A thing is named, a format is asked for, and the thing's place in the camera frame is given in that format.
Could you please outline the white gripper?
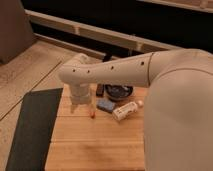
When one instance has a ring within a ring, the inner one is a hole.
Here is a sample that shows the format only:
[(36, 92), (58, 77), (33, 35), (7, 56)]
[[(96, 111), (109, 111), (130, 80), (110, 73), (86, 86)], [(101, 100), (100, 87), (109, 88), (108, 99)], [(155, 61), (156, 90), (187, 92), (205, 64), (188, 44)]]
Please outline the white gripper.
[[(91, 102), (90, 86), (88, 84), (70, 85), (70, 99), (73, 104), (89, 104), (90, 115), (95, 114), (95, 108)], [(71, 103), (70, 112), (74, 113), (75, 105)]]

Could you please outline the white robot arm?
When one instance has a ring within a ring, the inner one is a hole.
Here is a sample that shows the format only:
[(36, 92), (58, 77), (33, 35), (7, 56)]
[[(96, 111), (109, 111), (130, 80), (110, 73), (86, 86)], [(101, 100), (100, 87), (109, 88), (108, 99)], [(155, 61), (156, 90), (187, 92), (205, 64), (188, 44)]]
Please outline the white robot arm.
[(91, 64), (77, 54), (59, 70), (71, 101), (91, 83), (146, 87), (146, 171), (213, 171), (213, 54), (200, 49), (151, 52)]

